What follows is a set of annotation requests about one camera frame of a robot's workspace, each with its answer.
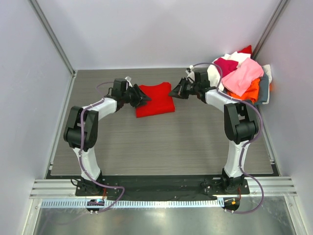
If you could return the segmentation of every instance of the gray wood surface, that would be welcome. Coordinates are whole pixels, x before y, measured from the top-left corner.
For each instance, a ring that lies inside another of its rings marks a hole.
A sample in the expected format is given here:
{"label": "gray wood surface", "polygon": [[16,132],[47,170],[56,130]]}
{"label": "gray wood surface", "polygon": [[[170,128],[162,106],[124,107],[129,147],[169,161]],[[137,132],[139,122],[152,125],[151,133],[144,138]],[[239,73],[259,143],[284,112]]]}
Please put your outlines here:
{"label": "gray wood surface", "polygon": [[[168,81],[173,88],[185,76],[185,69],[80,70],[66,120],[72,106],[84,106],[101,98],[95,90],[96,85],[126,76],[132,78],[133,84],[157,85]],[[101,91],[106,94],[110,86],[112,84],[104,85]],[[174,113],[136,118],[135,109],[126,104],[117,113],[102,119],[95,152],[103,174],[221,173],[228,154],[223,113],[194,96],[188,100],[174,99],[174,103]],[[263,138],[250,146],[245,170],[272,173]],[[63,140],[63,131],[51,174],[80,174],[76,156]]]}

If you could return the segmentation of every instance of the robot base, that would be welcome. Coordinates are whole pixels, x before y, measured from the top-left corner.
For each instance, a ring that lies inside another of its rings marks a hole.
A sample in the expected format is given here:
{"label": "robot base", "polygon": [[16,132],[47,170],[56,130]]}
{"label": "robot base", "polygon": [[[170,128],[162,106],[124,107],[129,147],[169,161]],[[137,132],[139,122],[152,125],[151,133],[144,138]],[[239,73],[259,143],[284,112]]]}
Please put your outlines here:
{"label": "robot base", "polygon": [[[97,178],[97,182],[103,184],[102,180],[102,172],[100,172],[99,177]],[[103,195],[103,188],[96,185],[94,182],[90,180],[86,180],[84,178],[80,178],[80,181],[77,182],[76,187],[76,196],[102,196]]]}
{"label": "robot base", "polygon": [[250,194],[249,186],[247,180],[243,180],[243,184],[236,186],[235,189],[229,190],[229,188],[224,187],[223,178],[221,179],[206,179],[205,182],[202,182],[201,187],[204,190],[204,193],[208,196],[214,195],[227,195],[227,194]]}
{"label": "robot base", "polygon": [[226,194],[236,194],[238,192],[243,194],[243,187],[248,188],[247,181],[243,174],[238,177],[229,177],[224,168],[222,170],[221,184]]}

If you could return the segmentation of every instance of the black mounting plate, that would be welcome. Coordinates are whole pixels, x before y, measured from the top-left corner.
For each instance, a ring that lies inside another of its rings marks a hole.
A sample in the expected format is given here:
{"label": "black mounting plate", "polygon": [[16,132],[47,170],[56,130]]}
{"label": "black mounting plate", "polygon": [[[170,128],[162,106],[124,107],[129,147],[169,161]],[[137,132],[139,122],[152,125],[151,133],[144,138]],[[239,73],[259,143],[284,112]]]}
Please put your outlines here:
{"label": "black mounting plate", "polygon": [[[127,201],[202,201],[216,200],[215,195],[238,194],[225,193],[221,175],[151,175],[151,176],[104,176],[103,184],[124,186],[121,200]],[[121,189],[107,189],[109,200],[115,200]],[[250,194],[248,183],[240,186],[241,195]],[[76,196],[102,196],[103,191],[83,190],[82,181],[77,183]]]}

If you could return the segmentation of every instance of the pile of clothes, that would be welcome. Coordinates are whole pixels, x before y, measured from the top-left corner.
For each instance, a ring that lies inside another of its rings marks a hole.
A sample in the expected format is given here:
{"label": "pile of clothes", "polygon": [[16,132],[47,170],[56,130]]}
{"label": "pile of clothes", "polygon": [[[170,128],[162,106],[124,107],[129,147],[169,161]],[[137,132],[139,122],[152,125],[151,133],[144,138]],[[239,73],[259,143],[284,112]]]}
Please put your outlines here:
{"label": "pile of clothes", "polygon": [[207,72],[210,86],[217,86],[222,77],[219,89],[231,97],[241,100],[251,100],[253,105],[268,104],[272,82],[270,65],[260,66],[252,60],[252,46],[225,54],[213,61]]}

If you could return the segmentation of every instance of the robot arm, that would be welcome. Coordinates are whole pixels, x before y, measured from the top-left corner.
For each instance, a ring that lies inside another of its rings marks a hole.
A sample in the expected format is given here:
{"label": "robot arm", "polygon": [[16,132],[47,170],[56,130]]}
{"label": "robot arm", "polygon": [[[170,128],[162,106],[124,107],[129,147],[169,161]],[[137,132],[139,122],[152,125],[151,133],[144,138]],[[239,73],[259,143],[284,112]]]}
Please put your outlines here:
{"label": "robot arm", "polygon": [[247,105],[231,100],[219,94],[216,87],[211,87],[207,70],[189,70],[188,77],[182,78],[169,93],[169,96],[180,99],[188,99],[189,95],[196,95],[202,102],[224,113],[224,130],[229,139],[229,149],[227,162],[222,170],[222,182],[225,192],[235,192],[243,185],[245,177],[239,166],[241,152],[243,150],[243,168],[249,147],[246,143],[252,140],[259,130],[256,114]]}
{"label": "robot arm", "polygon": [[[84,125],[84,149],[81,153],[81,159],[85,170],[91,178],[99,183],[102,180],[102,173],[97,164],[94,151],[98,136],[98,122],[105,116],[117,112],[125,103],[130,103],[130,105],[136,108],[145,105],[148,100],[151,99],[140,90],[137,84],[132,86],[129,82],[129,77],[127,77],[125,79],[115,79],[111,95],[102,98],[98,105],[85,111],[84,123],[81,123],[81,113],[88,106],[74,106],[71,108],[64,131],[64,140],[73,148],[79,160],[82,138],[81,125]],[[96,192],[99,190],[83,170],[81,176],[84,180],[84,185],[94,186],[94,191]]]}

